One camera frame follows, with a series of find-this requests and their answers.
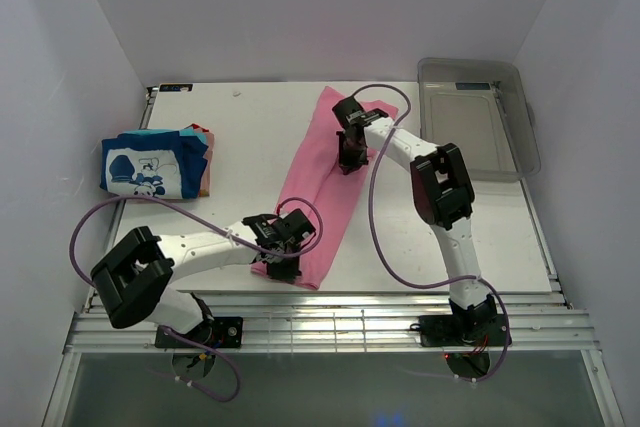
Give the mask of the aluminium rail frame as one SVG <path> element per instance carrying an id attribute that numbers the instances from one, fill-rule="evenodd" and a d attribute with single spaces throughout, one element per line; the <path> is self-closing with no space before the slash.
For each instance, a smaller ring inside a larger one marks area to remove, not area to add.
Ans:
<path id="1" fill-rule="evenodd" d="M 218 317 L 243 318 L 243 353 L 417 352 L 411 324 L 421 315 L 445 314 L 442 294 L 311 295 L 295 293 L 204 296 Z M 512 350 L 596 350 L 589 315 L 570 309 L 558 292 L 508 295 Z M 142 322 L 111 327 L 102 302 L 92 298 L 75 315 L 64 345 L 67 353 L 142 353 L 154 349 L 156 328 Z"/>

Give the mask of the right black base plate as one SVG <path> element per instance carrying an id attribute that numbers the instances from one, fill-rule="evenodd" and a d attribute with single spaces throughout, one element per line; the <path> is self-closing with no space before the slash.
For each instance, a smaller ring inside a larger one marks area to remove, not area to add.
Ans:
<path id="1" fill-rule="evenodd" d="M 420 336 L 423 347 L 499 347 L 511 344 L 511 335 L 504 316 L 476 326 L 464 326 L 453 314 L 419 316 L 412 327 Z"/>

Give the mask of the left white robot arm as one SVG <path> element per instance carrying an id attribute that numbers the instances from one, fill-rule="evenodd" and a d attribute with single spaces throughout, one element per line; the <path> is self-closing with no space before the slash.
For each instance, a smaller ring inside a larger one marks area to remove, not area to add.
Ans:
<path id="1" fill-rule="evenodd" d="M 172 282 L 254 263 L 293 280 L 300 274 L 299 253 L 315 234 L 299 209 L 283 217 L 246 217 L 219 232 L 155 235 L 143 226 L 131 230 L 101 259 L 91 279 L 113 328 L 152 322 L 197 347 L 210 339 L 213 315 L 196 295 L 175 290 Z"/>

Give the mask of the pink t shirt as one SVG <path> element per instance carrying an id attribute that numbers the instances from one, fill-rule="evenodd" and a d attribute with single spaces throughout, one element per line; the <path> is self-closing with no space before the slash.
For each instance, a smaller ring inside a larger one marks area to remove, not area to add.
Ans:
<path id="1" fill-rule="evenodd" d="M 299 259 L 294 284 L 316 290 L 330 271 L 355 211 L 366 166 L 345 175 L 338 166 L 339 122 L 332 108 L 345 96 L 331 87 L 321 92 L 312 119 L 289 168 L 279 200 L 300 197 L 311 202 L 323 221 L 319 244 Z"/>

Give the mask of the folded blue printed t shirt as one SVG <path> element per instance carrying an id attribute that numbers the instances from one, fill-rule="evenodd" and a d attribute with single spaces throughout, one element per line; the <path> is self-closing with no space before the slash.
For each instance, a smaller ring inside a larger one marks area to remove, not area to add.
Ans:
<path id="1" fill-rule="evenodd" d="M 114 195 L 184 198 L 180 130 L 136 130 L 101 141 L 100 188 Z"/>

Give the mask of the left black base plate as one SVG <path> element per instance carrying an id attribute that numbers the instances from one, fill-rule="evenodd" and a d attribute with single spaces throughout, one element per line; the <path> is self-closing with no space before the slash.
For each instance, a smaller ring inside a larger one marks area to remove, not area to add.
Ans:
<path id="1" fill-rule="evenodd" d="M 204 321 L 186 334 L 169 334 L 157 328 L 154 346 L 159 349 L 240 348 L 244 319 L 242 317 L 215 317 Z"/>

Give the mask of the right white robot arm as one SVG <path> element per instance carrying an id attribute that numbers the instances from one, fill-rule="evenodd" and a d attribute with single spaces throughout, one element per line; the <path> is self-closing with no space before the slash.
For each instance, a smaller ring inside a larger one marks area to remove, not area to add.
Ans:
<path id="1" fill-rule="evenodd" d="M 500 323 L 494 289 L 483 279 L 472 239 L 471 215 L 475 192 L 459 147 L 436 145 L 398 126 L 386 112 L 367 111 L 354 96 L 335 104 L 332 112 L 341 130 L 338 164 L 351 174 L 377 153 L 367 195 L 367 215 L 374 249 L 394 280 L 412 289 L 449 288 L 451 314 L 445 331 L 464 344 L 496 341 L 507 327 Z M 397 274 L 385 258 L 374 218 L 375 183 L 381 160 L 387 157 L 410 176 L 413 205 L 432 230 L 440 247 L 447 279 L 416 284 Z"/>

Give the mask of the clear plastic bin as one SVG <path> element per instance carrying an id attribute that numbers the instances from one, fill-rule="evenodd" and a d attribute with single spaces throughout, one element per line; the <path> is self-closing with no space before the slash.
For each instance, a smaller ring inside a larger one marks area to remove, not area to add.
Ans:
<path id="1" fill-rule="evenodd" d="M 472 180 L 513 183 L 539 172 L 534 118 L 514 65 L 424 58 L 417 79 L 421 137 L 457 145 Z"/>

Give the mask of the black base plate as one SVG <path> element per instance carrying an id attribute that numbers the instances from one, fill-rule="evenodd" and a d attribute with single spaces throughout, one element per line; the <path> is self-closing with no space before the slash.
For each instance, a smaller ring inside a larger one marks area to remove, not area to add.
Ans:
<path id="1" fill-rule="evenodd" d="M 159 349 L 240 348 L 244 319 L 242 317 L 215 317 L 204 321 L 186 334 L 169 334 L 157 328 L 154 346 Z"/>
<path id="2" fill-rule="evenodd" d="M 419 316 L 412 327 L 420 336 L 423 347 L 499 347 L 511 344 L 511 335 L 504 316 L 476 326 L 464 326 L 453 314 Z"/>

